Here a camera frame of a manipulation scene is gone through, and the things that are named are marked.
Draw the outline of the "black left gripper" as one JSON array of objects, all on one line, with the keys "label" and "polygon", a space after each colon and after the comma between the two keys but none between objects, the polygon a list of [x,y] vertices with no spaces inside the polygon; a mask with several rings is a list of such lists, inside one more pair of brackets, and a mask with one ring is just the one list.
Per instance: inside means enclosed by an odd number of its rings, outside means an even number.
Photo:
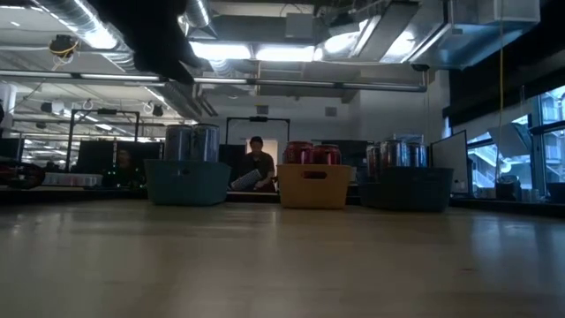
[{"label": "black left gripper", "polygon": [[[160,77],[192,85],[193,76],[180,63],[200,68],[200,58],[185,40],[177,19],[185,12],[185,0],[99,0],[99,16],[123,36],[136,53],[135,67]],[[174,60],[149,57],[174,57]]]}]

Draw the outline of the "red soda can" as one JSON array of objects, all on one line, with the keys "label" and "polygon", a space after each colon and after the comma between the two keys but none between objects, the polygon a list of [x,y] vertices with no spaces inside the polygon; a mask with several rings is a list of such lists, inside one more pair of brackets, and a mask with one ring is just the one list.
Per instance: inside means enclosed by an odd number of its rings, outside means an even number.
[{"label": "red soda can", "polygon": [[283,151],[284,164],[312,164],[313,144],[306,141],[289,141]]},{"label": "red soda can", "polygon": [[316,145],[313,147],[313,163],[341,165],[341,151],[337,145]]}]

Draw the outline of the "large brown cardboard box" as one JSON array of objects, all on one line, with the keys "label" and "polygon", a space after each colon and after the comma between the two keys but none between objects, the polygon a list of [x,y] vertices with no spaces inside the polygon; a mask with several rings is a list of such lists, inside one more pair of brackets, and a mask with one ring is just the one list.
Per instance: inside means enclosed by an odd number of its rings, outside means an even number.
[{"label": "large brown cardboard box", "polygon": [[280,164],[277,177],[284,208],[343,209],[351,167],[326,164]]}]

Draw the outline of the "silver soda can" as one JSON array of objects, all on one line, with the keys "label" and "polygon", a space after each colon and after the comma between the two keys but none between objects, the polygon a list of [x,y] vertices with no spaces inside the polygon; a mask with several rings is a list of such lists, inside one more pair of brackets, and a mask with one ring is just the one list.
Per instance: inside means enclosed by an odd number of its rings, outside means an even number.
[{"label": "silver soda can", "polygon": [[407,143],[408,162],[410,167],[425,168],[427,162],[427,147],[420,142]]}]

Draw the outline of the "ceiling light panel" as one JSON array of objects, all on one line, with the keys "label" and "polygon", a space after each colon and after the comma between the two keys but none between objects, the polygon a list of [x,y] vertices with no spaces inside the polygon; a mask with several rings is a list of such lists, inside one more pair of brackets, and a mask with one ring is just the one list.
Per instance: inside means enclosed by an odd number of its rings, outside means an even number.
[{"label": "ceiling light panel", "polygon": [[269,62],[312,62],[314,46],[262,45],[255,58]]},{"label": "ceiling light panel", "polygon": [[190,42],[190,44],[195,55],[206,60],[244,60],[252,58],[251,51],[244,44],[222,44],[205,42]]}]

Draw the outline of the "person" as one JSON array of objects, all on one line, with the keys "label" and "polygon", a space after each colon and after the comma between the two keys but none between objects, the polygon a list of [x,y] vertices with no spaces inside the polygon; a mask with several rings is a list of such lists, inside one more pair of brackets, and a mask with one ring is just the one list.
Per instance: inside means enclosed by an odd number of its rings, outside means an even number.
[{"label": "person", "polygon": [[243,157],[239,167],[239,174],[244,176],[253,170],[257,170],[260,173],[261,179],[254,185],[247,186],[245,191],[274,193],[275,164],[273,157],[262,150],[263,139],[260,136],[253,136],[249,146],[251,151]]},{"label": "person", "polygon": [[118,187],[139,188],[142,176],[134,164],[131,154],[124,149],[117,151],[117,161],[114,168],[114,180]]}]

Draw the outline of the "long ceiling pipe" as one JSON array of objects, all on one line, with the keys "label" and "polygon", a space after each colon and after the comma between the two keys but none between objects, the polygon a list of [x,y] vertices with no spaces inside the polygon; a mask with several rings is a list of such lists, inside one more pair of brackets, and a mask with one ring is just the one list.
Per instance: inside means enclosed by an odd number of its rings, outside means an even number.
[{"label": "long ceiling pipe", "polygon": [[[131,74],[104,74],[85,72],[52,72],[52,71],[20,71],[0,70],[0,78],[16,80],[64,80],[98,81],[118,83],[124,85],[163,87],[166,83],[172,83],[173,79],[154,75],[131,75]],[[370,90],[424,93],[427,86],[392,84],[392,83],[361,83],[341,81],[318,81],[318,80],[294,80],[294,79],[252,79],[252,78],[216,78],[195,77],[196,84],[228,85],[228,86],[279,86],[279,87],[309,87],[342,90]]]}]

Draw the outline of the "teal plastic bin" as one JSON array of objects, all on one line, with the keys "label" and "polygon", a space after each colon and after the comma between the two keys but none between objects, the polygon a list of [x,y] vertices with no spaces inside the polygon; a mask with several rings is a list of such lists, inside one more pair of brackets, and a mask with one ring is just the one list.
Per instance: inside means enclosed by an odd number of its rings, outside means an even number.
[{"label": "teal plastic bin", "polygon": [[231,167],[225,163],[146,159],[144,165],[155,205],[213,206],[227,197]]}]

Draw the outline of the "dark blue plastic bin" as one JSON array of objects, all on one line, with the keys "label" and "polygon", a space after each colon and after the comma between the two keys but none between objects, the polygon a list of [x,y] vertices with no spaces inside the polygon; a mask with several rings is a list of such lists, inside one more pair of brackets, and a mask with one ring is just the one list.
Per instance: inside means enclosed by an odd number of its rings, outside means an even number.
[{"label": "dark blue plastic bin", "polygon": [[379,180],[359,186],[361,205],[395,211],[443,212],[454,171],[449,168],[390,167]]}]

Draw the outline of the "white board panel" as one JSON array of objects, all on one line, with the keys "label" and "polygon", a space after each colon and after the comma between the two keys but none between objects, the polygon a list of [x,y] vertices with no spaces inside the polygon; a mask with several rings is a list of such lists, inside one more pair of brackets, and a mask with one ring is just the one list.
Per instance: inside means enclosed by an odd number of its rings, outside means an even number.
[{"label": "white board panel", "polygon": [[451,193],[468,195],[471,192],[471,177],[468,170],[466,131],[433,142],[430,147],[432,166],[453,171]]}]

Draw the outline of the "black round container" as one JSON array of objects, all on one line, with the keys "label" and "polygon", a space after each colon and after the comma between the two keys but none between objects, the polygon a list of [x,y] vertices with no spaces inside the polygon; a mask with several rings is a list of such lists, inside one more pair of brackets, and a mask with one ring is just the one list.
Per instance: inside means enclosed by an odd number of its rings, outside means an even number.
[{"label": "black round container", "polygon": [[521,182],[516,175],[501,175],[495,183],[496,198],[502,201],[522,199]]}]

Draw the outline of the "small round silver duct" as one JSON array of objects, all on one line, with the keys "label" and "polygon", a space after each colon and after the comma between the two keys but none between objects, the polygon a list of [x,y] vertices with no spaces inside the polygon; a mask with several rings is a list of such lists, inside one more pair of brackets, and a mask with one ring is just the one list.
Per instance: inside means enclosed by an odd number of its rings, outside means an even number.
[{"label": "small round silver duct", "polygon": [[211,15],[207,0],[186,0],[185,17],[193,28],[207,27],[211,23]]}]

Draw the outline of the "black station frame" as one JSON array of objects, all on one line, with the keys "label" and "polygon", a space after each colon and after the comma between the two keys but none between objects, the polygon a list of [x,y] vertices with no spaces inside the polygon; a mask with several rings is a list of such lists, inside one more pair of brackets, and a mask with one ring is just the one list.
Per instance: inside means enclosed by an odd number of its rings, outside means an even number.
[{"label": "black station frame", "polygon": [[[71,171],[71,151],[72,151],[72,141],[74,137],[74,126],[76,124],[81,124],[83,118],[79,121],[75,120],[75,116],[78,113],[83,113],[85,116],[89,115],[92,110],[83,110],[83,109],[72,109],[71,110],[71,120],[69,122],[69,132],[68,132],[68,141],[67,141],[67,153],[66,153],[66,161],[65,161],[65,168],[66,172]],[[133,114],[135,116],[134,122],[134,140],[137,141],[139,137],[139,124],[140,124],[140,112],[139,111],[132,111],[132,110],[116,110],[116,109],[109,109],[109,108],[101,108],[95,111],[98,115],[108,115],[108,116],[116,116],[117,114],[128,115]]]},{"label": "black station frame", "polygon": [[290,119],[289,118],[275,118],[275,117],[263,117],[263,116],[254,116],[254,117],[226,117],[225,120],[225,137],[224,137],[224,144],[229,144],[229,135],[230,135],[230,122],[231,121],[248,121],[248,122],[255,122],[255,123],[266,123],[268,121],[280,121],[284,122],[287,125],[286,131],[286,140],[287,142],[290,141]]}]

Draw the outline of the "large round silver duct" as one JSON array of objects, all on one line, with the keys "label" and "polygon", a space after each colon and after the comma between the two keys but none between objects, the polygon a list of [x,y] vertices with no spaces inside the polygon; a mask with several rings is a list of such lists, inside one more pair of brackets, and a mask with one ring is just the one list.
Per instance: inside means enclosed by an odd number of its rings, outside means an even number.
[{"label": "large round silver duct", "polygon": [[[126,45],[122,35],[111,25],[102,22],[95,9],[85,0],[32,0],[41,9],[69,28],[80,40],[94,49],[101,49],[102,55],[126,75],[148,75],[134,65],[133,51]],[[191,96],[177,89],[173,84],[148,89],[154,95],[161,95],[181,117],[200,120],[201,107]]]}]

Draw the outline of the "rectangular metal duct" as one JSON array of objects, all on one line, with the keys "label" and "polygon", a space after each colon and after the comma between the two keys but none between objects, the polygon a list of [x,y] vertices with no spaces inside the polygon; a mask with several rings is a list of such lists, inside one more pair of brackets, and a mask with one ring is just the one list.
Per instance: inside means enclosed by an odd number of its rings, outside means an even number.
[{"label": "rectangular metal duct", "polygon": [[529,32],[546,0],[352,0],[329,11],[313,58],[336,64],[473,66]]}]

